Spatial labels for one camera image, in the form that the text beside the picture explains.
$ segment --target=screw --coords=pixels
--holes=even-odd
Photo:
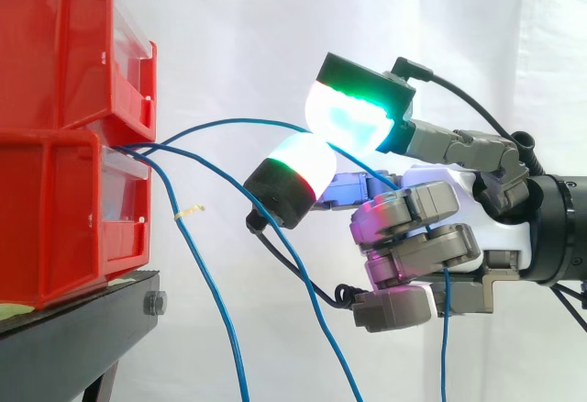
[[[153,317],[164,315],[167,310],[167,294],[163,291],[151,291],[145,295],[145,315]]]

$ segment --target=wire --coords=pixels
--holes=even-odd
[[[559,283],[556,283],[555,285],[552,286],[552,288],[555,290],[558,290],[564,294],[567,294],[568,296],[572,296],[575,299],[578,299],[583,304],[587,304],[587,296],[583,296],[579,292],[575,292],[574,290],[569,289],[565,285],[560,285]]]
[[[255,234],[259,241],[265,246],[265,248],[277,259],[279,260],[285,267],[287,267],[292,274],[297,276],[299,279],[304,280],[302,274],[300,274],[300,270],[295,267],[295,264],[290,262],[285,256],[277,249],[273,243],[269,241],[267,236],[263,233]],[[350,307],[355,304],[355,296],[358,294],[362,294],[367,292],[366,290],[359,289],[358,287],[353,287],[352,285],[338,285],[335,289],[335,299],[332,299],[328,294],[318,287],[314,282],[312,282],[312,287],[318,296],[322,298],[322,300],[327,303],[329,306],[333,308],[345,308],[350,309]]]
[[[187,136],[188,134],[194,133],[194,132],[199,131],[201,129],[217,127],[219,125],[226,125],[226,124],[273,125],[276,127],[284,127],[284,128],[292,129],[292,130],[300,132],[300,133],[310,133],[311,132],[305,128],[298,127],[297,125],[290,124],[288,122],[281,122],[280,120],[257,119],[254,117],[233,117],[233,118],[229,118],[229,119],[215,120],[214,122],[208,122],[207,124],[197,125],[195,127],[185,129],[184,131],[181,131],[181,132],[177,133],[176,135],[171,136],[167,140],[164,140],[161,143],[161,145],[168,145],[168,144],[176,141],[177,139],[182,138],[183,136]],[[377,180],[379,180],[383,184],[386,184],[387,186],[389,186],[393,190],[400,189],[391,180],[386,179],[381,174],[377,173],[370,166],[366,165],[365,163],[363,163],[362,161],[360,161],[356,157],[352,156],[351,154],[348,154],[346,151],[342,150],[341,148],[337,147],[336,145],[333,145],[332,143],[328,143],[328,145],[330,145],[330,148],[332,148],[338,154],[340,154],[343,157],[346,157],[348,160],[350,160],[351,162],[353,162],[354,164],[359,166],[361,169],[363,169],[364,171],[366,171],[367,173],[372,175],[374,178],[376,178]],[[152,154],[153,152],[155,152],[156,150],[157,150],[156,148],[151,148],[150,150],[143,152],[143,155],[148,156],[148,155]]]
[[[575,307],[572,306],[569,300],[565,298],[565,296],[554,287],[550,288],[550,290],[552,290],[552,293],[557,296],[562,305],[565,308],[567,308],[567,310],[569,310],[569,313],[572,315],[573,318],[575,318],[575,321],[579,323],[582,329],[587,331],[587,321],[581,318],[581,315],[579,315],[579,312],[577,311],[577,309],[575,309]]]
[[[534,139],[527,133],[524,132],[517,132],[514,133],[518,138],[524,138],[526,142],[530,145],[526,146],[525,144],[521,143],[517,140],[514,136],[508,133],[504,127],[493,117],[489,111],[487,111],[480,103],[478,103],[471,95],[466,93],[461,88],[457,87],[455,84],[447,81],[436,74],[428,76],[430,81],[440,85],[441,87],[449,90],[452,94],[458,96],[460,99],[465,101],[469,104],[477,113],[479,113],[483,119],[485,119],[489,125],[493,127],[495,131],[497,131],[503,138],[511,140],[518,149],[518,153],[520,155],[520,160],[526,165],[527,169],[530,172],[530,175],[543,175],[544,169],[542,165],[538,161],[538,157],[534,153]]]
[[[342,369],[344,370],[344,373],[347,377],[347,380],[349,381],[349,385],[352,389],[352,392],[353,392],[355,398],[357,399],[358,402],[362,402],[363,398],[360,395],[359,388],[357,387],[357,383],[355,382],[355,378],[352,375],[352,372],[350,371],[349,365],[347,364],[347,360],[345,359],[344,354],[342,353],[342,351],[338,347],[337,341],[334,339],[334,336],[330,332],[330,329],[328,328],[327,322],[325,321],[324,316],[322,315],[322,310],[320,309],[320,305],[318,304],[318,300],[316,298],[314,288],[312,287],[312,281],[310,280],[308,272],[305,269],[304,263],[302,262],[302,259],[295,251],[294,247],[292,246],[292,243],[290,243],[290,241],[287,240],[287,238],[283,234],[282,230],[280,229],[279,225],[277,224],[277,222],[275,221],[273,216],[269,213],[269,211],[263,206],[263,204],[253,194],[251,194],[248,189],[246,189],[242,184],[237,182],[233,177],[231,177],[230,175],[228,175],[227,173],[222,171],[220,168],[218,168],[217,166],[215,166],[211,162],[198,156],[197,154],[193,154],[189,151],[180,150],[180,149],[170,147],[167,145],[163,145],[163,144],[159,144],[159,143],[142,142],[142,143],[130,144],[127,146],[129,148],[156,148],[159,150],[173,152],[175,154],[179,154],[184,157],[188,157],[190,159],[193,159],[193,160],[201,163],[203,166],[205,166],[209,170],[218,174],[220,177],[222,177],[223,179],[228,181],[230,184],[232,184],[235,188],[237,188],[239,190],[239,192],[241,194],[243,194],[257,208],[257,210],[259,210],[259,212],[261,212],[261,214],[267,219],[267,221],[269,222],[271,227],[275,230],[279,239],[285,245],[287,250],[292,254],[293,260],[295,261],[295,264],[297,264],[297,267],[300,270],[300,274],[302,275],[302,277],[304,279],[304,283],[305,283],[305,287],[308,291],[308,295],[310,295],[310,301],[312,301],[312,307],[314,308],[314,312],[316,313],[316,319],[318,320],[318,324],[320,325],[320,328],[322,329],[325,336],[327,337],[328,342],[330,342],[330,345],[332,346],[332,350],[336,354],[338,361],[340,362],[340,365],[342,366]]]
[[[480,103],[478,103],[471,95],[466,93],[464,90],[462,90],[461,88],[457,87],[452,82],[447,81],[446,79],[441,78],[440,76],[438,76],[436,74],[434,74],[430,78],[430,81],[432,81],[435,84],[440,85],[441,87],[446,88],[452,94],[458,96],[463,101],[465,101],[467,104],[472,106],[473,109],[477,113],[479,113],[483,117],[483,119],[485,119],[487,121],[487,123],[489,123],[489,125],[492,126],[492,128],[495,131],[497,131],[500,134],[500,136],[502,136],[503,138],[506,138],[508,140],[511,140],[518,147],[518,149],[526,148],[526,146],[522,145],[520,142],[518,142],[516,139],[514,139],[512,137],[512,135],[510,133],[508,133],[504,127],[502,127],[502,125],[497,121],[497,119],[495,119],[495,117],[493,117],[491,115],[491,113],[489,113],[489,111],[487,111]]]
[[[163,184],[165,185],[165,189],[167,190],[167,195],[169,196],[169,200],[172,204],[173,214],[174,215],[177,214],[180,211],[180,208],[178,207],[177,198],[175,196],[175,193],[173,192],[172,183],[170,182],[167,174],[161,169],[161,167],[157,163],[152,161],[151,159],[149,159],[149,158],[147,158],[147,157],[145,157],[145,156],[143,156],[133,150],[129,150],[125,147],[119,147],[119,149],[127,154],[130,154],[138,161],[146,163],[153,170],[155,170],[155,172],[159,175],[159,177],[163,181]],[[212,296],[214,297],[214,301],[216,302],[216,305],[218,306],[218,310],[220,311],[220,315],[222,316],[222,320],[224,321],[224,325],[227,329],[228,338],[230,339],[230,347],[232,349],[232,355],[234,357],[235,365],[237,367],[238,386],[240,387],[240,397],[243,402],[249,402],[250,401],[249,388],[247,386],[247,376],[245,375],[245,366],[242,362],[242,356],[240,354],[240,347],[238,346],[237,333],[236,333],[235,328],[232,324],[232,320],[230,319],[230,316],[228,315],[227,307],[225,306],[224,301],[222,299],[222,296],[220,295],[220,292],[218,291],[218,288],[217,288],[214,280],[212,279],[212,275],[208,272],[208,269],[204,263],[204,260],[202,259],[202,256],[200,255],[200,252],[198,251],[198,249],[195,246],[194,240],[192,239],[190,232],[187,230],[187,227],[185,227],[185,225],[183,224],[183,219],[181,217],[179,217],[177,220],[175,220],[175,223],[177,224],[177,227],[180,229],[180,232],[182,233],[183,237],[185,238],[185,241],[187,242],[187,245],[189,246],[190,251],[192,252],[192,255],[194,256],[195,262],[197,263],[198,267],[200,268],[200,272],[202,273],[202,276],[204,277],[206,284],[210,288],[210,292],[212,292]]]
[[[450,272],[444,269],[445,304],[444,304],[444,329],[442,333],[442,352],[440,354],[440,395],[442,402],[447,402],[447,346],[449,343],[449,317],[450,317]]]

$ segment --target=cable tie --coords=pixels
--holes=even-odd
[[[187,216],[189,214],[192,214],[195,211],[205,211],[205,207],[203,207],[201,205],[194,205],[192,207],[188,207],[187,209],[184,209],[183,211],[180,211],[177,214],[175,214],[175,216],[173,217],[173,219],[175,221],[177,221],[181,217],[184,217],[184,216]]]

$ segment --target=blue cable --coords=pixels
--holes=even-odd
[[[446,298],[444,304],[444,330],[442,333],[442,353],[440,354],[440,395],[442,402],[447,402],[447,344],[449,342],[450,316],[450,272],[444,269]]]
[[[309,130],[307,130],[305,128],[298,127],[297,125],[290,124],[288,122],[281,122],[280,120],[256,119],[256,118],[253,118],[253,117],[233,117],[233,118],[230,118],[230,119],[215,120],[214,122],[208,122],[207,124],[196,125],[195,127],[191,127],[191,128],[185,129],[184,131],[181,131],[181,132],[177,133],[175,136],[171,136],[167,140],[164,140],[161,143],[161,145],[169,145],[170,143],[176,141],[177,139],[182,138],[183,136],[186,136],[186,135],[188,135],[190,133],[194,133],[195,131],[199,131],[200,129],[206,129],[206,128],[211,128],[211,127],[216,127],[218,125],[226,125],[226,124],[262,124],[262,125],[273,125],[273,126],[276,126],[276,127],[289,128],[289,129],[292,129],[292,130],[297,131],[297,132],[300,132],[300,133],[310,133],[311,132],[311,131],[309,131]],[[356,157],[352,156],[351,154],[348,154],[346,151],[342,150],[341,148],[337,147],[336,145],[333,145],[332,143],[328,143],[328,145],[330,145],[330,148],[332,148],[338,154],[340,154],[341,156],[346,157],[351,162],[355,163],[357,166],[359,166],[360,168],[362,168],[363,170],[365,170],[367,173],[369,173],[370,175],[372,175],[373,177],[375,177],[377,180],[379,180],[383,184],[386,184],[387,186],[389,186],[393,190],[400,189],[395,183],[393,183],[392,181],[386,179],[381,174],[377,173],[370,166],[367,166],[365,163],[361,162]],[[156,150],[157,150],[156,148],[151,148],[150,150],[143,152],[143,155],[144,156],[148,156],[151,153],[155,152]]]
[[[157,163],[152,161],[151,159],[143,156],[142,154],[139,154],[138,152],[135,152],[133,150],[129,150],[128,148],[125,148],[125,147],[118,147],[118,149],[127,153],[127,154],[130,154],[138,161],[146,163],[153,170],[155,170],[155,172],[159,175],[159,177],[163,181],[163,184],[165,185],[165,189],[167,190],[167,195],[169,196],[169,200],[172,204],[173,214],[175,215],[178,212],[180,212],[180,208],[177,205],[177,198],[175,197],[175,193],[173,192],[172,183],[170,182],[167,174],[161,169],[161,167]],[[187,245],[189,246],[190,251],[192,252],[192,255],[195,258],[195,262],[198,264],[198,267],[200,268],[200,271],[202,272],[202,276],[204,277],[206,283],[208,284],[208,287],[210,288],[210,292],[212,292],[212,296],[214,297],[214,300],[216,301],[216,305],[218,306],[218,310],[220,311],[220,315],[222,316],[222,320],[224,321],[224,325],[227,328],[228,338],[230,339],[230,347],[232,348],[232,355],[234,357],[235,365],[237,367],[238,386],[240,388],[240,397],[243,402],[249,402],[250,401],[249,388],[247,386],[247,376],[245,375],[245,366],[242,362],[242,356],[240,354],[240,347],[238,346],[237,333],[235,332],[235,328],[232,324],[232,320],[230,319],[230,316],[228,315],[227,307],[225,306],[224,301],[222,300],[222,296],[220,295],[220,292],[218,291],[218,288],[216,287],[216,284],[214,283],[214,280],[212,279],[212,275],[210,275],[207,267],[205,266],[204,260],[202,259],[200,252],[197,250],[197,248],[195,246],[194,240],[192,239],[190,232],[187,230],[187,228],[183,224],[183,219],[181,217],[179,217],[175,222],[177,223],[177,227],[180,229],[180,232],[182,233],[183,237],[185,238],[185,241],[187,242]]]
[[[222,177],[223,179],[228,181],[230,184],[232,184],[235,188],[237,188],[240,191],[241,194],[243,194],[257,208],[257,210],[259,210],[259,212],[261,212],[261,214],[267,219],[267,221],[269,222],[271,227],[275,230],[279,239],[282,241],[283,245],[292,254],[293,260],[297,264],[297,267],[300,270],[300,274],[302,275],[302,277],[304,279],[305,288],[308,291],[308,295],[310,295],[310,300],[312,301],[312,307],[314,308],[314,312],[316,313],[316,318],[318,320],[320,328],[322,329],[325,336],[327,337],[328,342],[330,342],[330,345],[332,346],[332,350],[334,350],[334,353],[336,354],[338,361],[340,362],[340,365],[342,366],[342,369],[345,372],[347,380],[349,381],[349,384],[350,384],[350,388],[352,389],[352,392],[353,392],[355,398],[357,399],[357,402],[362,402],[363,398],[360,395],[359,388],[357,387],[357,383],[355,382],[355,378],[353,377],[352,372],[350,371],[349,365],[347,364],[347,360],[345,359],[344,355],[342,354],[342,351],[338,347],[338,344],[337,344],[336,340],[334,339],[334,336],[330,332],[330,329],[328,328],[327,322],[324,320],[324,316],[322,315],[322,310],[320,309],[320,305],[318,304],[318,300],[316,298],[316,293],[314,292],[314,288],[312,287],[312,281],[310,280],[310,277],[308,275],[307,270],[305,269],[305,266],[304,266],[304,263],[302,262],[302,259],[295,251],[294,247],[292,246],[292,243],[290,243],[290,241],[287,240],[285,235],[283,235],[282,230],[280,229],[279,225],[277,224],[277,222],[275,221],[273,216],[263,206],[263,204],[257,199],[257,197],[255,197],[253,194],[251,194],[247,188],[245,188],[242,184],[237,182],[230,175],[228,175],[227,173],[225,173],[220,168],[216,167],[214,164],[207,161],[206,159],[198,156],[197,154],[193,154],[189,151],[180,150],[180,149],[177,149],[174,147],[169,147],[167,145],[163,145],[163,144],[159,144],[159,143],[133,143],[133,144],[130,144],[127,146],[129,148],[152,148],[152,149],[157,149],[157,150],[164,150],[164,151],[169,151],[169,152],[174,152],[176,154],[180,154],[180,155],[187,157],[187,158],[190,158],[190,159],[194,159],[195,161],[201,163],[203,166],[205,166],[209,170],[212,170],[214,173],[218,174],[220,177]]]

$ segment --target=white backdrop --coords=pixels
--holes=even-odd
[[[375,70],[403,55],[475,95],[509,130],[527,129],[548,171],[587,175],[587,0],[124,0],[159,46],[158,136],[224,117],[304,125],[304,101],[327,51]],[[416,116],[489,130],[467,106],[419,85]],[[289,133],[229,126],[181,145],[244,181]],[[351,401],[301,282],[244,226],[249,203],[195,163],[158,153],[186,223],[235,323],[254,401]],[[371,156],[377,169],[411,162]],[[353,169],[342,160],[340,171]],[[118,368],[113,402],[233,401],[238,383],[216,306],[153,190],[149,268],[160,269],[167,314]],[[314,213],[293,245],[326,290],[366,286],[349,213]],[[555,297],[532,284],[498,284],[493,316],[452,318],[450,402],[583,401],[587,340]],[[324,307],[366,401],[438,401],[441,321],[377,335]]]

